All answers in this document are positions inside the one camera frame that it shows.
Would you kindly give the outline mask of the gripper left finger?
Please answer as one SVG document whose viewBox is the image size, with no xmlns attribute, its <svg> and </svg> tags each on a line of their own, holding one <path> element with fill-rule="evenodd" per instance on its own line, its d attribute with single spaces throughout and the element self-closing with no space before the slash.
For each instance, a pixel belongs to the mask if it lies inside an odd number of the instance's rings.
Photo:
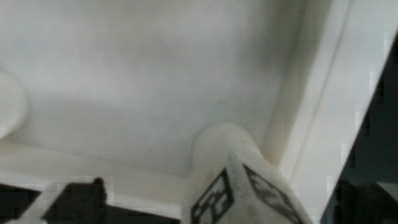
<svg viewBox="0 0 398 224">
<path fill-rule="evenodd" d="M 15 224 L 107 224 L 105 180 L 72 182 L 48 199 L 38 198 Z"/>
</svg>

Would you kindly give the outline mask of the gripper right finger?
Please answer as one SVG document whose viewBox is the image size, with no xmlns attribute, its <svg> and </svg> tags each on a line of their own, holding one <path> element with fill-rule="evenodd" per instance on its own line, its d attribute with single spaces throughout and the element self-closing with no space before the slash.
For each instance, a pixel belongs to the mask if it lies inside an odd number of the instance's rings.
<svg viewBox="0 0 398 224">
<path fill-rule="evenodd" d="M 398 184 L 338 182 L 335 224 L 398 224 Z"/>
</svg>

